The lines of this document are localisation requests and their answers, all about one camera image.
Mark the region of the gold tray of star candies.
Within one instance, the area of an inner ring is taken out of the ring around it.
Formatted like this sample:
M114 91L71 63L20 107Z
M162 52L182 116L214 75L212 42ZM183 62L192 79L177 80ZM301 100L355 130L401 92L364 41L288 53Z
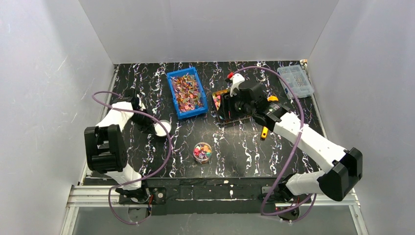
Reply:
M234 122L250 119L248 115L242 115L232 110L230 89L220 90L211 94L212 109L216 114L220 125L229 125Z

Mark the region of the blue plastic candy bin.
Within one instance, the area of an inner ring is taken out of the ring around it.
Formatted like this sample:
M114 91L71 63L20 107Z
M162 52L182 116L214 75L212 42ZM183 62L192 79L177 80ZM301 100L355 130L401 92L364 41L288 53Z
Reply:
M208 112L207 97L194 67L169 72L166 76L178 119Z

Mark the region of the white round jar lid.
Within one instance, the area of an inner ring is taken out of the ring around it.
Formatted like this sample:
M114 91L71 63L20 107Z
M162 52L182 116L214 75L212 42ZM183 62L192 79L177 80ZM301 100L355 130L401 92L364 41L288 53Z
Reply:
M171 131L171 123L167 120L160 120L154 124L154 133L158 137L166 137Z

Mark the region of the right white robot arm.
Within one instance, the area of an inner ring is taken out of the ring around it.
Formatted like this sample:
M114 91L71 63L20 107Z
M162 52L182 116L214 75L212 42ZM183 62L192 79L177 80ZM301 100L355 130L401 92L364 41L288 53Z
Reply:
M296 144L320 167L317 172L290 174L279 180L274 195L283 200L316 193L342 201L361 180L363 154L360 150L347 150L302 124L288 107L269 101L260 83L233 80L230 109L231 114L252 116L257 124Z

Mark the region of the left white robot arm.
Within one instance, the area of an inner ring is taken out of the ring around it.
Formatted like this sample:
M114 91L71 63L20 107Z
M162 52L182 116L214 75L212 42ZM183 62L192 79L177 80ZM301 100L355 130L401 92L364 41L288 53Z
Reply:
M147 109L134 88L116 99L113 106L115 110L111 109L96 126L84 131L88 168L114 179L120 195L135 203L146 203L150 192L140 181L141 175L128 164L122 131L131 120L141 132L153 134L155 122L146 116Z

